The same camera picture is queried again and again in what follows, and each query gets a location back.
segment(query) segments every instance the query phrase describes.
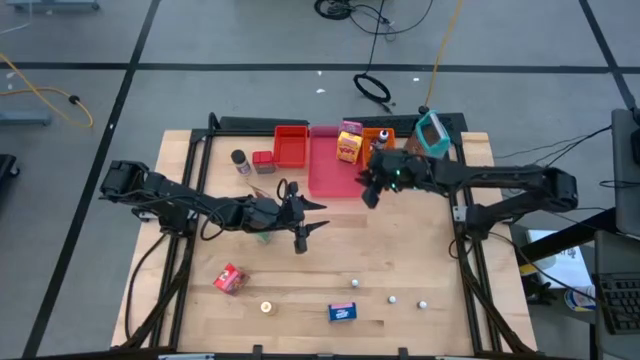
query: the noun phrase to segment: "black stand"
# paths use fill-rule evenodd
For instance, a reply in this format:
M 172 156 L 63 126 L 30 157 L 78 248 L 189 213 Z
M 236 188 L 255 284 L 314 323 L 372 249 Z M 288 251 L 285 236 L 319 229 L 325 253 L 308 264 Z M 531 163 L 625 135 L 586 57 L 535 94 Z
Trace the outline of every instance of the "black stand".
M 534 243 L 521 247 L 521 249 L 529 260 L 538 261 L 593 240 L 593 236 L 598 230 L 612 234 L 618 232 L 615 208 L 605 210 L 564 230 L 545 236 Z M 518 265 L 525 265 L 527 262 L 519 254 L 517 255 Z

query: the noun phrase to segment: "keyboard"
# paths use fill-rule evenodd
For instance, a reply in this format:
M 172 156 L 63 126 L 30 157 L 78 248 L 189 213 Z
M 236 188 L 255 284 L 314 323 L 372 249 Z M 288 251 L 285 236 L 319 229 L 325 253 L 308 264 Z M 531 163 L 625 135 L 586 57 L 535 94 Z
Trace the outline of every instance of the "keyboard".
M 396 137 L 410 137 L 413 135 L 413 129 L 416 123 L 422 119 L 423 115 L 387 115 L 387 116 L 369 116 L 369 117 L 349 117 L 342 120 L 354 121 L 362 124 L 363 127 L 369 128 L 392 128 Z M 461 142 L 460 133 L 467 131 L 467 124 L 464 115 L 461 113 L 440 113 L 438 114 L 440 122 L 449 133 L 451 141 L 455 144 Z
M 370 116 L 344 118 L 345 121 L 359 122 L 363 127 L 393 129 L 397 137 L 409 137 L 422 115 Z
M 602 311 L 609 333 L 640 334 L 640 273 L 599 274 L 596 280 L 599 298 L 608 306 Z

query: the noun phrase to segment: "red box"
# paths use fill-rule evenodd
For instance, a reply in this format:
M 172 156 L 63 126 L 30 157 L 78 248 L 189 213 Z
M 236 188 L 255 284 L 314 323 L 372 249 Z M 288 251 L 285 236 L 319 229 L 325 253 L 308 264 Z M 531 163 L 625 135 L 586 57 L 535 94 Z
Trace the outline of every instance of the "red box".
M 225 294 L 235 295 L 247 281 L 249 281 L 249 275 L 237 269 L 235 266 L 227 264 L 216 281 L 213 282 L 213 285 Z
M 271 174 L 276 171 L 271 151 L 254 151 L 251 162 L 258 174 Z
M 356 182 L 361 168 L 336 159 L 337 126 L 314 126 L 309 131 L 309 192 L 315 197 L 360 197 Z
M 307 159 L 307 127 L 276 126 L 273 154 L 278 167 L 304 167 Z

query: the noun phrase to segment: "wooden plank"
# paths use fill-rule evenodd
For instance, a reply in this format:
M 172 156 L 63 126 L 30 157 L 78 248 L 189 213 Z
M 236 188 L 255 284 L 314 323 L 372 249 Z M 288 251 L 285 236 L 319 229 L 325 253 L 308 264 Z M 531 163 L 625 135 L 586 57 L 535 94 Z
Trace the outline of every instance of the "wooden plank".
M 167 131 L 157 171 L 179 181 L 188 140 L 188 131 Z M 453 239 L 448 201 L 423 192 L 384 193 L 378 208 L 369 210 L 359 198 L 311 197 L 308 169 L 280 169 L 248 179 L 237 174 L 230 159 L 234 149 L 250 154 L 271 149 L 272 143 L 263 137 L 215 138 L 205 192 L 244 196 L 252 193 L 251 184 L 274 196 L 278 181 L 285 177 L 298 181 L 305 197 L 328 206 L 310 212 L 309 222 L 332 222 L 312 234 L 304 255 L 294 253 L 289 232 L 273 234 L 269 245 L 242 232 L 197 241 L 179 350 L 246 353 L 254 344 L 262 344 L 266 353 L 390 355 L 397 354 L 398 347 L 408 347 L 412 355 L 471 355 L 458 265 L 447 254 Z M 465 154 L 470 164 L 492 164 L 486 134 L 465 134 Z M 474 190 L 478 203 L 500 200 L 498 190 L 478 191 Z M 508 235 L 503 228 L 496 231 Z M 142 224 L 132 267 L 157 237 L 156 224 Z M 491 239 L 485 241 L 485 254 L 498 309 L 523 341 L 535 347 L 513 251 Z M 134 328 L 157 300 L 165 256 L 166 244 L 148 258 L 136 279 Z M 236 297 L 212 285 L 229 262 L 251 275 Z M 351 279 L 358 279 L 360 287 L 353 289 Z M 396 304 L 387 303 L 390 295 L 397 297 Z M 427 310 L 416 308 L 421 300 L 428 302 Z M 259 311 L 262 301 L 273 302 L 277 314 L 264 316 Z M 357 303 L 358 320 L 329 324 L 327 305 L 347 301 Z M 171 306 L 166 316 L 172 313 Z M 123 319 L 124 298 L 114 345 L 124 341 Z

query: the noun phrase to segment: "small bottle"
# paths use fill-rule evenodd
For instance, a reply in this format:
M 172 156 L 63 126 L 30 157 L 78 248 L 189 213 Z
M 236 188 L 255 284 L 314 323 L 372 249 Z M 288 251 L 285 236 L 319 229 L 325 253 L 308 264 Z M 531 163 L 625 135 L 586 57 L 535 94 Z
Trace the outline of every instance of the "small bottle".
M 251 166 L 247 162 L 247 157 L 244 156 L 244 151 L 234 150 L 231 153 L 231 160 L 236 164 L 236 169 L 243 176 L 249 176 L 251 174 Z
M 389 132 L 387 130 L 380 131 L 378 138 L 371 142 L 371 150 L 384 150 L 387 146 L 387 140 L 389 140 Z

